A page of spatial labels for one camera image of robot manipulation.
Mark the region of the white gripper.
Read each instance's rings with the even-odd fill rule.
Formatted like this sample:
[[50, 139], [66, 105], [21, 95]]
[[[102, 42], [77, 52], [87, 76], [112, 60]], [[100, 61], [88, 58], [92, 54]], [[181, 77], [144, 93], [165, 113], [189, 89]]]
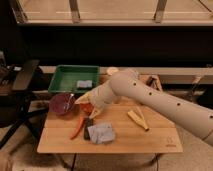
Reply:
[[91, 104], [96, 107], [93, 109], [89, 118], [93, 119], [100, 114], [100, 109], [104, 109], [109, 106], [112, 102], [117, 99], [116, 94], [113, 92], [109, 82], [105, 82], [95, 88], [90, 92], [85, 93], [80, 96], [75, 103], [76, 104]]

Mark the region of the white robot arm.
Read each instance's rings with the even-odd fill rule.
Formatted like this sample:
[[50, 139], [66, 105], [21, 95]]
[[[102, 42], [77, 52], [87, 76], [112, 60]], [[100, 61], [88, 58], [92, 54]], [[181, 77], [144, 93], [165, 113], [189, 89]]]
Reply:
[[94, 106], [92, 116], [97, 116], [120, 96], [150, 107], [213, 146], [213, 110], [147, 86], [132, 68], [116, 72], [106, 82], [80, 96], [75, 103], [91, 103]]

